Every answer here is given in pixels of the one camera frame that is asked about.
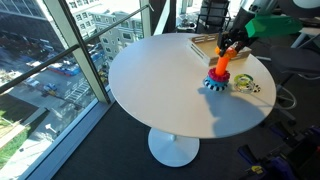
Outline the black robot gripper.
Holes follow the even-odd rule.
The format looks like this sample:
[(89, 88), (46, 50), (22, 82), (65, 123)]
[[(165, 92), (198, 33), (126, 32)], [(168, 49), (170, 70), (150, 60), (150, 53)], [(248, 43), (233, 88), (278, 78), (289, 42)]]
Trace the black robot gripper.
[(218, 33), (218, 55), (224, 55), (227, 48), (242, 50), (250, 42), (248, 34), (244, 30), (230, 30)]

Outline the robot arm with green cover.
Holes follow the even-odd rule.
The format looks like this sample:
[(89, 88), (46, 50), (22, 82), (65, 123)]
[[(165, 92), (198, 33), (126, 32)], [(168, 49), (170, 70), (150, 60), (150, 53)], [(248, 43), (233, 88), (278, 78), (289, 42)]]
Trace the robot arm with green cover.
[(236, 52), (255, 38), (286, 35), (302, 29), (302, 23), (292, 16), (275, 15), (280, 0), (241, 0), (232, 27), (218, 36), (216, 53), (222, 57), (234, 45)]

